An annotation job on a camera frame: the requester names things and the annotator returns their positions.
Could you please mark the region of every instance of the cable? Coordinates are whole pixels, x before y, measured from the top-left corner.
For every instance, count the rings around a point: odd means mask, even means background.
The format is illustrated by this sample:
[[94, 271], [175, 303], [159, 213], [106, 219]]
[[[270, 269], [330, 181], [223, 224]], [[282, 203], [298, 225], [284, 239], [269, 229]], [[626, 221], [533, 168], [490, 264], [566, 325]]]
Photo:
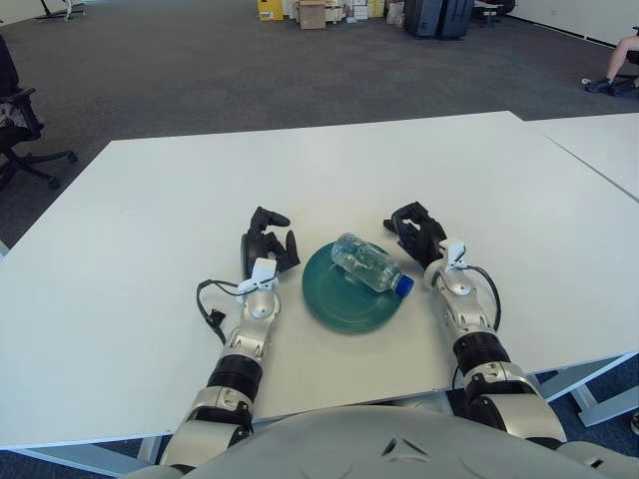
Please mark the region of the cable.
[[[260, 284], [273, 281], [275, 278], [276, 277], [273, 276], [273, 277], [270, 277], [269, 279], [264, 279], [260, 281]], [[211, 313], [207, 313], [207, 311], [204, 309], [204, 306], [202, 305], [202, 300], [200, 299], [200, 293], [202, 292], [202, 289], [204, 289], [207, 286], [210, 286], [211, 284], [214, 284], [215, 286], [217, 286], [219, 289], [221, 289], [223, 292], [225, 292], [226, 294], [230, 296], [244, 296], [245, 294], [251, 294], [252, 292], [257, 291], [259, 289], [259, 286], [256, 286], [253, 289], [249, 289], [248, 291], [239, 293], [239, 292], [231, 292], [228, 289], [224, 288], [224, 286], [238, 287], [238, 285], [235, 284], [234, 282], [222, 281], [220, 279], [207, 279], [206, 281], [202, 281], [200, 284], [198, 284], [198, 289], [196, 291], [196, 303], [198, 304], [198, 309], [200, 310], [200, 314], [204, 318], [204, 321], [207, 322], [207, 324], [211, 327], [213, 332], [218, 336], [222, 344], [226, 344], [227, 338], [224, 336], [224, 333], [221, 329], [222, 320], [226, 317], [226, 315], [223, 312], [213, 308], [211, 309]]]
[[484, 277], [484, 279], [490, 285], [490, 289], [492, 290], [492, 295], [495, 298], [495, 305], [496, 305], [495, 320], [492, 323], [492, 328], [495, 330], [495, 332], [497, 332], [497, 329], [499, 329], [499, 324], [501, 324], [501, 299], [499, 299], [499, 292], [497, 291], [497, 285], [490, 277], [490, 274], [488, 274], [488, 272], [484, 268], [479, 266], [467, 266], [466, 268], [472, 269], [473, 271], [477, 271], [479, 274], [481, 274]]
[[204, 306], [202, 305], [202, 301], [200, 300], [200, 292], [202, 291], [202, 289], [204, 289], [207, 286], [210, 286], [211, 284], [214, 284], [212, 279], [207, 279], [206, 281], [203, 281], [200, 284], [198, 284], [198, 290], [196, 292], [196, 302], [198, 304], [198, 309], [200, 310], [200, 314], [204, 318], [204, 321], [207, 322], [207, 324], [211, 327], [213, 332], [218, 336], [218, 338], [222, 342], [222, 345], [224, 345], [227, 343], [227, 338], [224, 336], [224, 333], [222, 332], [220, 325], [222, 324], [222, 320], [226, 317], [226, 315], [221, 311], [217, 311], [216, 309], [211, 309], [211, 314], [208, 314], [207, 311], [204, 309]]
[[[459, 258], [457, 260], [459, 260], [463, 256], [463, 254], [465, 252], [466, 252], [466, 250], [464, 249], [463, 253], [459, 256]], [[492, 322], [492, 328], [495, 330], [495, 332], [497, 332], [497, 329], [499, 329], [499, 324], [501, 324], [501, 299], [499, 298], [499, 292], [497, 291], [497, 285], [495, 284], [495, 282], [490, 277], [490, 274], [488, 274], [488, 272], [484, 268], [479, 267], [479, 266], [469, 266], [469, 265], [467, 265], [465, 269], [472, 269], [473, 271], [477, 271], [488, 282], [488, 285], [490, 286], [490, 289], [492, 290], [492, 295], [495, 298], [495, 305], [496, 305], [495, 319]], [[454, 389], [455, 388], [455, 379], [457, 378], [457, 373], [458, 372], [459, 372], [459, 366], [456, 366], [455, 367], [455, 372], [452, 374], [452, 382], [451, 382], [451, 385], [450, 385], [450, 389]]]

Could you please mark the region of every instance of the blue bottle cap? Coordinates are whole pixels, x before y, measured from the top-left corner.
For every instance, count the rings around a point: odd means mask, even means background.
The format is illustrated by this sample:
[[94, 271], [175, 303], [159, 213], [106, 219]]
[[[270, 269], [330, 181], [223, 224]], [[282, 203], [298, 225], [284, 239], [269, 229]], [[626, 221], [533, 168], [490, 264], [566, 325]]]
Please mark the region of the blue bottle cap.
[[401, 297], [407, 297], [413, 285], [414, 281], [403, 274], [395, 286], [395, 293]]

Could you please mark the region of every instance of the green plate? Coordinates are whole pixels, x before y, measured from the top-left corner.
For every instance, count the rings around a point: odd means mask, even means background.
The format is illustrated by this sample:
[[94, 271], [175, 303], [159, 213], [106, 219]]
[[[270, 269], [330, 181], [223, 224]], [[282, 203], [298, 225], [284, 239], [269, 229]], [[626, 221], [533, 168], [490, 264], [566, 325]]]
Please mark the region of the green plate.
[[387, 322], [401, 304], [388, 290], [375, 292], [330, 258], [333, 243], [322, 247], [304, 269], [302, 291], [319, 321], [340, 331], [365, 332]]

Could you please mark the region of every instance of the plastic water bottle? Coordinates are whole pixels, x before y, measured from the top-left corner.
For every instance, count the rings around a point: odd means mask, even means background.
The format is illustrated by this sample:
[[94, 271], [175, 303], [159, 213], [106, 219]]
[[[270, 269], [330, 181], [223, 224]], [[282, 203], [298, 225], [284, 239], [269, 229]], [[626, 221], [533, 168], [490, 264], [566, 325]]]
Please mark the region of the plastic water bottle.
[[397, 267], [392, 258], [374, 244], [344, 233], [332, 246], [333, 262], [377, 292], [392, 289], [406, 297], [413, 281]]

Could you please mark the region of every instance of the white wall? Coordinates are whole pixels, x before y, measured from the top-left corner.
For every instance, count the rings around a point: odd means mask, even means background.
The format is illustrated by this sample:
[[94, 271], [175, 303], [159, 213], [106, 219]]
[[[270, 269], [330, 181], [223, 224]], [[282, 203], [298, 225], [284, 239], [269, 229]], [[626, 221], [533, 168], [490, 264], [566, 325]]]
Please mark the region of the white wall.
[[511, 15], [616, 44], [635, 33], [639, 0], [517, 0]]
[[[45, 0], [45, 3], [52, 12], [66, 10], [67, 8], [67, 4], [62, 2], [62, 0]], [[42, 14], [44, 14], [44, 9], [40, 0], [0, 0], [0, 19], [4, 21], [0, 26], [20, 22]]]

